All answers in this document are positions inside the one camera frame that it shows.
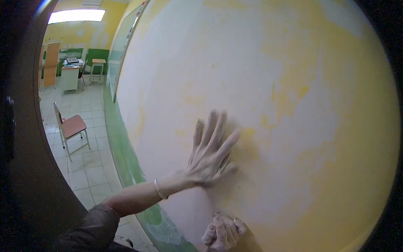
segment bracelet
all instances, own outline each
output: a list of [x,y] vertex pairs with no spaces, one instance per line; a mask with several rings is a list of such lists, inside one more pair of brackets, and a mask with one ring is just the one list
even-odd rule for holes
[[160,187],[159,187],[158,184],[157,184],[157,179],[154,180],[154,186],[155,186],[155,190],[157,191],[158,196],[160,196],[162,200],[168,199],[169,196],[168,196],[168,197],[164,197],[164,195],[161,193]]

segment dark sleeve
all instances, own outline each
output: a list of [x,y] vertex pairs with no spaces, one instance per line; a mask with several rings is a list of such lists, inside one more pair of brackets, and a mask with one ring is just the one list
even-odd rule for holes
[[112,208],[99,204],[87,216],[67,232],[59,235],[54,251],[97,250],[107,251],[115,237],[119,216]]

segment whiteboard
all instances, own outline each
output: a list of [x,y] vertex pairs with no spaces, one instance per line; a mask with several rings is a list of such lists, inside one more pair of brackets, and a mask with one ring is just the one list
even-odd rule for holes
[[112,44],[111,52],[109,53],[109,67],[106,76],[106,84],[110,86],[110,93],[112,95],[113,102],[115,102],[118,76],[120,73],[120,66],[125,58],[126,47],[129,44],[131,38],[130,35],[134,30],[135,23],[137,22],[143,8],[143,5],[138,6],[122,20],[115,37],[115,41]]

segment green paint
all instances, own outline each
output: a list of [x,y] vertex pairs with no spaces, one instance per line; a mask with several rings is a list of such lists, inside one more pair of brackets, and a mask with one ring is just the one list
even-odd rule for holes
[[82,58],[83,57],[84,48],[69,48],[69,49],[60,49],[59,50],[59,65],[57,66],[57,73],[56,76],[62,75],[62,67],[63,62],[67,58],[76,57]]
[[[44,56],[42,57],[42,60],[45,60],[46,59],[46,51],[44,51]],[[44,69],[42,68],[42,71],[41,71],[41,79],[43,79],[44,78]]]
[[[109,50],[104,50],[104,49],[88,49],[87,55],[85,56],[85,60],[88,60],[87,65],[92,67],[92,59],[94,58],[100,58],[104,59],[106,62],[108,62],[108,57],[109,57]],[[105,63],[104,64],[104,71],[102,74],[106,75],[106,72],[108,70],[108,65]],[[99,74],[101,72],[101,67],[96,67],[93,70],[93,74]]]
[[[110,149],[123,187],[145,182],[120,114],[118,100],[112,103],[110,88],[104,85],[106,130]],[[159,251],[198,252],[158,204],[136,215],[142,228]]]

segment right hand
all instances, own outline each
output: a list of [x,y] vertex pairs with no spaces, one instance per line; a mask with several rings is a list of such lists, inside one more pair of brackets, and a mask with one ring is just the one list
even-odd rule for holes
[[218,115],[213,110],[210,112],[206,128],[201,120],[197,121],[193,137],[193,151],[185,171],[187,179],[195,185],[210,186],[226,174],[236,170],[236,166],[232,162],[220,167],[240,137],[240,131],[235,130],[222,143],[226,120],[225,112]]
[[240,219],[231,220],[228,216],[217,212],[201,241],[208,246],[208,251],[226,251],[235,247],[239,236],[246,231],[247,227]]

